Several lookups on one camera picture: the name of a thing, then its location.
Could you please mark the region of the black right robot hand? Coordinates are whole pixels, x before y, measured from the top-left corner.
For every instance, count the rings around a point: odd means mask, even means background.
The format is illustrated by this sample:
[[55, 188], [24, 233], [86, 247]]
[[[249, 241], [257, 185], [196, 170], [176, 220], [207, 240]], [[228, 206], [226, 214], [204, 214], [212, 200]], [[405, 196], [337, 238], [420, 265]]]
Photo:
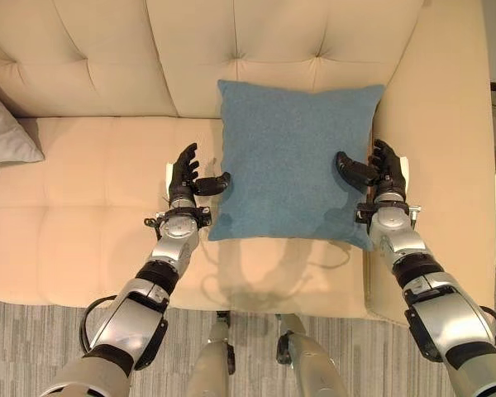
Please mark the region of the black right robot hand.
[[393, 148], [380, 139], [375, 139], [369, 163], [352, 160], [344, 151], [336, 153], [336, 170], [348, 185], [362, 191], [374, 189], [374, 196], [398, 194], [406, 200], [406, 180], [400, 158]]

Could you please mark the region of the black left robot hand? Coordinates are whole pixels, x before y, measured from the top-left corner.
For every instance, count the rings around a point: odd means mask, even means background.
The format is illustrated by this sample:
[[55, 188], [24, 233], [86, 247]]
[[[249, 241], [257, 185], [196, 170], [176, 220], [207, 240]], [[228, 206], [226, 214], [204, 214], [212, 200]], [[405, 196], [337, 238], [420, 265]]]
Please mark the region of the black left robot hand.
[[195, 196], [210, 197], [224, 193], [231, 183], [231, 174], [224, 172], [220, 176], [199, 178], [199, 162], [195, 160], [198, 144], [187, 146], [174, 162], [169, 183], [169, 206], [173, 207], [179, 200], [196, 205]]

